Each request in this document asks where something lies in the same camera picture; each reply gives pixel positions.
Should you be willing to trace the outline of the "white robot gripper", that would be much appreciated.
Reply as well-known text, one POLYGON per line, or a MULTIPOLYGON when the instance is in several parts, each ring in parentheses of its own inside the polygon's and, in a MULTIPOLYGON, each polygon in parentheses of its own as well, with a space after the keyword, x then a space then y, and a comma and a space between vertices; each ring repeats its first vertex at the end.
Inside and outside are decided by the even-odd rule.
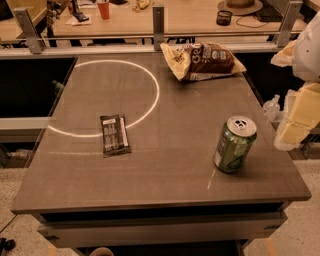
POLYGON ((278 150, 290 151, 320 123, 320 12, 308 23, 297 40, 289 42, 271 58, 279 67, 292 66, 293 74, 304 80, 295 93, 288 92, 284 114, 274 140, 278 150))

